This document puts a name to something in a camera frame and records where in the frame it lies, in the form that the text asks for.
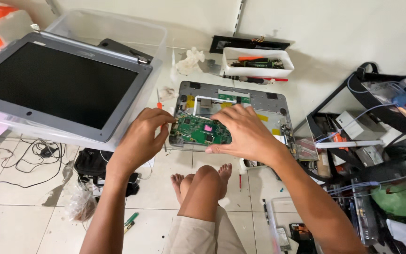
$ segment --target clear plastic container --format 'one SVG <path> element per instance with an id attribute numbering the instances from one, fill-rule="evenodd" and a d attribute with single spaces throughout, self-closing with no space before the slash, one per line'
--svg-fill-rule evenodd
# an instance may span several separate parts
<path id="1" fill-rule="evenodd" d="M 150 73 L 143 88 L 114 131 L 112 137 L 105 143 L 99 143 L 82 136 L 8 114 L 1 117 L 0 113 L 0 123 L 7 124 L 10 130 L 28 136 L 82 147 L 114 151 L 128 126 L 146 106 L 155 86 L 166 54 L 167 30 L 164 27 L 138 21 L 121 14 L 72 9 L 56 19 L 45 31 L 93 45 L 98 45 L 100 41 L 110 38 L 153 56 L 153 60 L 150 63 L 153 66 L 153 71 Z"/>

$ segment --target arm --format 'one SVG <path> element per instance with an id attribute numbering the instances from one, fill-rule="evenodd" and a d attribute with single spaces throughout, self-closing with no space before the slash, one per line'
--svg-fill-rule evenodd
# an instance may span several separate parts
<path id="1" fill-rule="evenodd" d="M 162 109 L 144 109 L 129 126 L 106 166 L 106 179 L 97 210 L 93 215 L 81 254 L 121 253 L 125 193 L 129 176 L 161 150 L 168 136 L 168 124 L 174 123 Z M 155 130 L 161 126 L 155 138 Z"/>
<path id="2" fill-rule="evenodd" d="M 211 145 L 206 153 L 226 153 L 271 166 L 288 189 L 292 201 L 324 253 L 364 253 L 353 226 L 341 208 L 295 161 L 257 117 L 252 107 L 226 107 L 211 117 L 231 132 L 232 143 Z"/>

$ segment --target laptop logo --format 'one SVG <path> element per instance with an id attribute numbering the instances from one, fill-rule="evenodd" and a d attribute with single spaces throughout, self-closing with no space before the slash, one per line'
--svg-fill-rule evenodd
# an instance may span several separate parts
<path id="1" fill-rule="evenodd" d="M 92 53 L 89 53 L 89 52 L 84 52 L 84 51 L 81 51 L 81 50 L 79 50 L 78 53 L 81 54 L 81 55 L 90 56 L 90 57 L 95 56 L 95 54 L 92 54 Z"/>

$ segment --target beige shorts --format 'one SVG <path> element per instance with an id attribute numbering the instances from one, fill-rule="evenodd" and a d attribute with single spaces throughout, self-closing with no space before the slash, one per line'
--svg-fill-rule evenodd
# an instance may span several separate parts
<path id="1" fill-rule="evenodd" d="M 217 207 L 216 222 L 175 216 L 163 254 L 231 254 L 245 249 L 226 211 Z"/>

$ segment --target right hand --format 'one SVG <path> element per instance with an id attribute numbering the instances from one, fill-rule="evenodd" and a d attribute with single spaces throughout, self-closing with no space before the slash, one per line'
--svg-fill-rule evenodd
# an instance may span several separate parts
<path id="1" fill-rule="evenodd" d="M 288 148 L 277 140 L 265 127 L 252 107 L 236 104 L 211 116 L 231 133 L 231 143 L 210 145 L 206 153 L 224 153 L 271 165 L 280 155 L 290 155 Z"/>

